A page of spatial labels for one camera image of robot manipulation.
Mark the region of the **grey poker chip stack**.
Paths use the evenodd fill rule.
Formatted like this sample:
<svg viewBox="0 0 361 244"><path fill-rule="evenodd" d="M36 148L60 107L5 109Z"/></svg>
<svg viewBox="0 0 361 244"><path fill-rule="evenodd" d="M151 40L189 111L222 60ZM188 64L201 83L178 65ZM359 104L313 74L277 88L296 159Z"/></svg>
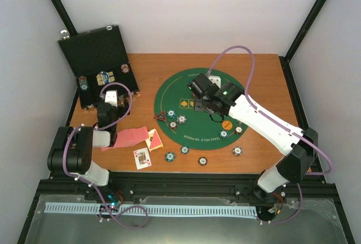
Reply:
<svg viewBox="0 0 361 244"><path fill-rule="evenodd" d="M239 146L236 146L232 149L232 153L235 155L235 156L240 156L242 153L243 153L243 150L241 147Z"/></svg>

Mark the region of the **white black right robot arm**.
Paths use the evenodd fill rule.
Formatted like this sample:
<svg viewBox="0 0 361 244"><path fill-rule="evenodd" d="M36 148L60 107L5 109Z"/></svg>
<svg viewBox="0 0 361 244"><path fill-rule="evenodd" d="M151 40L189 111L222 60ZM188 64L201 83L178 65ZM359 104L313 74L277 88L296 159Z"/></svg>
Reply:
<svg viewBox="0 0 361 244"><path fill-rule="evenodd" d="M210 114L229 116L252 128L273 144L283 155L276 164L261 173L255 193L272 193L288 183L299 183L315 160L315 150L309 139L315 138L311 130L303 131L281 121L270 112L264 112L241 87L227 82L222 87L215 83L193 81L188 84L196 100Z"/></svg>

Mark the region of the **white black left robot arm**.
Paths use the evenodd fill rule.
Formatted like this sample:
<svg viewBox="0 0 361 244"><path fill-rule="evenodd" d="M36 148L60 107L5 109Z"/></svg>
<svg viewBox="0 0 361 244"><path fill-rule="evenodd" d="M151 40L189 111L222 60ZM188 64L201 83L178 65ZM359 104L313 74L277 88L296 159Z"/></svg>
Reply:
<svg viewBox="0 0 361 244"><path fill-rule="evenodd" d="M64 173L74 180L98 186L98 194L105 200L117 195L117 185L109 181L109 170L93 161L93 149L113 147L117 135L117 121L129 113L126 99L106 97L96 106L98 122L93 127L59 127L52 143L47 167L52 173Z"/></svg>

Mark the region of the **teal poker chip stack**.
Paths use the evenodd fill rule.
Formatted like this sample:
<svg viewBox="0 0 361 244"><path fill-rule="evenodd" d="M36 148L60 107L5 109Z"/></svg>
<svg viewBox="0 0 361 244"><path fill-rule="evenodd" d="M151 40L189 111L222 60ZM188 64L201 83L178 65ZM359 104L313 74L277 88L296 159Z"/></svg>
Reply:
<svg viewBox="0 0 361 244"><path fill-rule="evenodd" d="M175 160L175 154L173 152L167 152L165 154L165 160L167 162L173 162Z"/></svg>

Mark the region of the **red triangular dealer button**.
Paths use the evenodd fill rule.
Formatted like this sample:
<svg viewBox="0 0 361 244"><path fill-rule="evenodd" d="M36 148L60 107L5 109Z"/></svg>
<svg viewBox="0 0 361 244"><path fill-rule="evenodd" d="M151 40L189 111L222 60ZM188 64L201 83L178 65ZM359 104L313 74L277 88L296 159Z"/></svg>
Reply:
<svg viewBox="0 0 361 244"><path fill-rule="evenodd" d="M156 120L159 120L159 121L166 122L167 121L166 111L164 111L164 110L161 111L160 113L156 114L153 118Z"/></svg>

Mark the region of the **orange big blind button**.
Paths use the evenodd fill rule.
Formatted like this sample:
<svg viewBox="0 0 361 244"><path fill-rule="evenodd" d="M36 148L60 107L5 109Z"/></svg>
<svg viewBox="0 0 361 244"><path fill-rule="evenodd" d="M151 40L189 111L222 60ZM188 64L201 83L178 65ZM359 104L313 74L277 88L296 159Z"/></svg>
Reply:
<svg viewBox="0 0 361 244"><path fill-rule="evenodd" d="M225 121L222 122L222 128L224 130L231 130L233 128L233 124L232 124L231 121L225 120Z"/></svg>

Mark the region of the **red playing card deck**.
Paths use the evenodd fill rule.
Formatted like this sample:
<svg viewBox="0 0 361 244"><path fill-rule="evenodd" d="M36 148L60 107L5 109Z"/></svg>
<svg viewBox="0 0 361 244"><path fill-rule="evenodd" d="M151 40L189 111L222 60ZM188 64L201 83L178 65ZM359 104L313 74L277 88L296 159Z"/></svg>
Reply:
<svg viewBox="0 0 361 244"><path fill-rule="evenodd" d="M117 139L113 146L102 147L102 151L110 150L111 148L124 148L135 146L148 139L147 127L124 129L117 133Z"/></svg>

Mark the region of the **king of hearts card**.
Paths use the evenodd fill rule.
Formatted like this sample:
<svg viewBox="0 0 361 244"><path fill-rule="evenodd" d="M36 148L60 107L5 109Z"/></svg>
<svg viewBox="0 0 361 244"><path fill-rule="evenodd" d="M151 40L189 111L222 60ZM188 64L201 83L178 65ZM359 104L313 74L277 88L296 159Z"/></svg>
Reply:
<svg viewBox="0 0 361 244"><path fill-rule="evenodd" d="M152 165L149 151L147 148L142 148L133 151L135 164L137 169L143 169Z"/></svg>

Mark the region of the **brown poker chip stack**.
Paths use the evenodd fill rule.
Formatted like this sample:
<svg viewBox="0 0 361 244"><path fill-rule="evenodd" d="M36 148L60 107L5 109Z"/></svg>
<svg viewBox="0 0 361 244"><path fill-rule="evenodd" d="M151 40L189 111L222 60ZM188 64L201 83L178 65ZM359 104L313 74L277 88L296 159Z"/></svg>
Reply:
<svg viewBox="0 0 361 244"><path fill-rule="evenodd" d="M201 166L205 166L205 165L207 165L208 160L207 160L206 157L200 157L200 158L198 159L198 163L199 163L199 165L201 165Z"/></svg>

